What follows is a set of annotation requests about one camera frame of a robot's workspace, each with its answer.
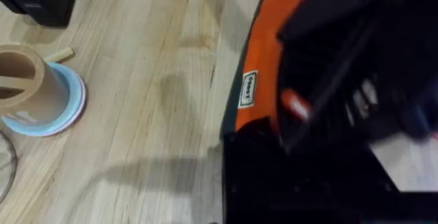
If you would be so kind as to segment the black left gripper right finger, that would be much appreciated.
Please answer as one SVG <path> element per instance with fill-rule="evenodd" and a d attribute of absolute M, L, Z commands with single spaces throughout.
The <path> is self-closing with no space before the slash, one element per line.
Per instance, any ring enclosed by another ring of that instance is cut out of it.
<path fill-rule="evenodd" d="M 286 223 L 399 218 L 400 191 L 369 147 L 298 147 L 286 158 Z"/>

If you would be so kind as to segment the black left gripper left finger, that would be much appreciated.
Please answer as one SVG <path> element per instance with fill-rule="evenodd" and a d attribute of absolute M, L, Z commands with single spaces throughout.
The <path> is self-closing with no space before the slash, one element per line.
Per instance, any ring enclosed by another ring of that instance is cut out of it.
<path fill-rule="evenodd" d="M 267 118 L 245 124 L 223 138 L 222 200 L 225 223 L 293 223 L 279 207 L 285 155 Z"/>

